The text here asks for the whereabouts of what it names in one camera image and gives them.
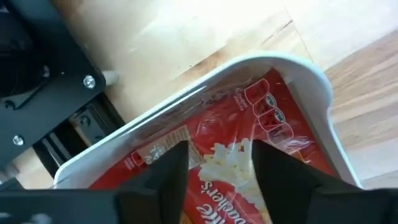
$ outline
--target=wooden floor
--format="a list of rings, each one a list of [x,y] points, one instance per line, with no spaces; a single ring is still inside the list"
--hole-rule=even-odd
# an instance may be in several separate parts
[[[398,1],[54,3],[93,63],[120,74],[107,94],[126,121],[238,55],[309,58],[333,84],[335,128],[364,187],[398,187]]]

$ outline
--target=white plastic tray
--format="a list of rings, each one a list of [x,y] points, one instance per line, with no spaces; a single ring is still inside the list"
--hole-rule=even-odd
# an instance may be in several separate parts
[[[194,103],[195,96],[214,89],[227,88],[229,82],[247,76],[260,77],[271,67],[278,70],[294,100],[310,124],[319,145],[328,155],[340,177],[360,187],[330,119],[333,90],[327,77],[311,62],[277,53],[252,54],[236,58],[214,69],[191,85],[167,98],[140,117],[129,122],[100,142],[64,163],[54,180],[56,189],[87,188],[141,139],[160,131],[168,114]]]

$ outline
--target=black machine part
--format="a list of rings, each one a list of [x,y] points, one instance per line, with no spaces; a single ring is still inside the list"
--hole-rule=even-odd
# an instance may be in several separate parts
[[[398,222],[396,189],[361,190],[260,140],[253,141],[252,160],[273,224]],[[179,223],[187,180],[182,141],[118,190],[3,191],[0,223]]]
[[[45,73],[32,39],[7,11],[0,11],[0,30],[0,98],[37,88]]]
[[[396,189],[361,190],[260,140],[252,159],[273,224],[398,223]]]
[[[31,86],[22,85],[11,92],[4,87],[3,96],[0,96],[0,167],[41,142],[59,124],[102,93],[106,86],[104,76],[90,64],[49,0],[2,2],[9,12],[0,14],[9,14],[15,19],[14,23],[19,24],[16,27],[21,27],[16,28],[21,32],[21,38],[16,41],[18,44],[11,43],[13,48],[7,48],[7,52],[19,52],[22,54],[16,54],[19,58],[32,58],[32,54],[35,57],[28,64],[32,69],[31,76],[24,77],[26,81],[34,79],[29,81]],[[49,72],[48,79],[41,80],[40,71],[37,76],[38,70]],[[86,77],[95,81],[90,88],[83,84]]]
[[[9,190],[0,193],[0,223],[175,224],[188,180],[183,141],[117,190]]]

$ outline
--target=screw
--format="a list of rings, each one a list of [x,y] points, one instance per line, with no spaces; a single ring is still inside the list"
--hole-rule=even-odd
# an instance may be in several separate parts
[[[12,142],[14,143],[14,145],[16,146],[22,146],[25,142],[24,139],[22,138],[22,136],[20,135],[16,135],[13,137]]]
[[[92,89],[95,86],[95,79],[91,75],[86,75],[85,79],[83,79],[83,84],[85,87]]]
[[[15,104],[11,100],[5,101],[4,106],[6,107],[6,109],[10,109],[10,110],[15,109]]]
[[[80,124],[84,126],[89,126],[90,125],[90,119],[87,116],[82,116],[80,118]]]

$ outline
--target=red packaging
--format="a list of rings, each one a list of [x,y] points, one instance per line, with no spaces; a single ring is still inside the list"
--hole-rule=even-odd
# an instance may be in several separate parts
[[[111,189],[139,173],[181,140],[189,140],[185,223],[270,223],[251,164],[261,139],[335,175],[281,75],[256,83],[187,118],[162,137],[136,147],[90,188]]]

